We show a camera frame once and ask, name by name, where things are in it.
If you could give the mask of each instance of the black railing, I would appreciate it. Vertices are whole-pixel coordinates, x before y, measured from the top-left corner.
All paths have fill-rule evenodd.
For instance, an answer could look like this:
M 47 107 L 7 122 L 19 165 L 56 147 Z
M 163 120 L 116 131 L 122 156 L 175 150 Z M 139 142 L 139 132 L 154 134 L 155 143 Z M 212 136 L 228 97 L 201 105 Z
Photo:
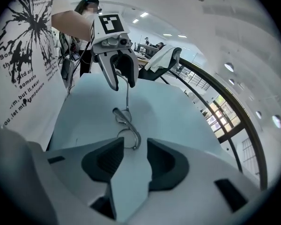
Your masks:
M 248 114 L 244 110 L 243 106 L 239 103 L 239 101 L 234 97 L 234 95 L 228 91 L 221 83 L 219 83 L 214 77 L 212 77 L 210 74 L 202 70 L 200 67 L 192 64 L 191 62 L 184 60 L 180 58 L 179 63 L 184 66 L 185 68 L 189 69 L 190 71 L 194 72 L 196 75 L 198 75 L 200 78 L 204 79 L 206 83 L 208 83 L 211 87 L 213 87 L 230 105 L 230 107 L 234 110 L 236 115 L 239 117 L 241 123 L 237 125 L 234 129 L 232 129 L 230 132 L 227 132 L 225 126 L 222 124 L 218 116 L 215 114 L 215 112 L 211 109 L 209 104 L 204 100 L 204 98 L 194 89 L 192 88 L 186 81 L 184 81 L 180 76 L 178 76 L 173 71 L 169 71 L 173 76 L 175 76 L 177 79 L 179 79 L 188 89 L 190 89 L 200 100 L 201 102 L 206 106 L 206 108 L 211 112 L 211 114 L 214 116 L 214 118 L 217 120 L 221 128 L 223 129 L 224 135 L 219 138 L 220 142 L 228 141 L 231 149 L 233 151 L 233 154 L 235 156 L 237 166 L 240 172 L 242 172 L 242 166 L 236 151 L 236 148 L 232 142 L 232 136 L 240 132 L 243 128 L 246 130 L 248 137 L 252 143 L 257 163 L 258 163 L 258 169 L 259 169 L 259 177 L 260 177 L 260 189 L 265 190 L 267 189 L 267 168 L 266 168 L 266 159 L 263 152 L 263 148 L 260 142 L 260 139 L 258 137 L 258 134 L 256 132 L 255 127 L 253 126 Z

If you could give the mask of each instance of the chair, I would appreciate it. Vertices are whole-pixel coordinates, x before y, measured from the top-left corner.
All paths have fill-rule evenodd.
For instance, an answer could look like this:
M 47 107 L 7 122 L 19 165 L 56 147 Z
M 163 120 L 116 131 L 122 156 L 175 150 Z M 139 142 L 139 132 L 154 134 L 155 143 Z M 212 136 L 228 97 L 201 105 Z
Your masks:
M 181 48 L 179 48 L 179 47 L 175 48 L 174 51 L 173 51 L 173 54 L 175 54 L 177 50 L 181 50 Z M 168 68 L 160 68 L 156 72 L 153 72 L 151 69 L 149 69 L 147 71 L 145 69 L 145 67 L 143 67 L 139 71 L 139 77 L 138 78 L 150 80 L 150 81 L 155 81 L 157 78 L 159 78 L 160 76 L 165 74 L 167 71 L 169 71 L 176 64 L 177 64 L 177 61 L 172 57 L 171 60 L 170 60 Z

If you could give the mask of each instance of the white towel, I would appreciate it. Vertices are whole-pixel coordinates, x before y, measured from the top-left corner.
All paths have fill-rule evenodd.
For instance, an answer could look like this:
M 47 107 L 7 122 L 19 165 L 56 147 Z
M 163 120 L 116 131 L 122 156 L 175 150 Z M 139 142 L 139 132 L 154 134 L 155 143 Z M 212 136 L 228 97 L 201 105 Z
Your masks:
M 164 46 L 149 60 L 145 69 L 156 72 L 160 68 L 168 68 L 175 48 L 171 45 Z

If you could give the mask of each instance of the person's arm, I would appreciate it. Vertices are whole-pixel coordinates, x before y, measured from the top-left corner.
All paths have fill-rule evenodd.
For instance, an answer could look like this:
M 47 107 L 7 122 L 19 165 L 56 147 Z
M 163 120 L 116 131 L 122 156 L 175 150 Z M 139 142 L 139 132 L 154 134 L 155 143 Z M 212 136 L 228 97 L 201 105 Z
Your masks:
M 90 40 L 92 22 L 72 10 L 68 0 L 53 0 L 52 27 L 69 36 Z

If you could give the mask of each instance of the dark hair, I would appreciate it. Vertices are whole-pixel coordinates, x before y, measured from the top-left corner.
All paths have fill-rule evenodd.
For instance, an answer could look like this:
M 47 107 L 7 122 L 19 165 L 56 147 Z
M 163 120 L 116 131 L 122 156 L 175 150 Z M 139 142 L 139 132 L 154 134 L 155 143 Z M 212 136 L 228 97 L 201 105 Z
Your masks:
M 83 11 L 86 9 L 87 5 L 90 3 L 95 3 L 99 6 L 99 0 L 81 0 L 80 3 L 75 8 L 75 12 L 82 14 Z

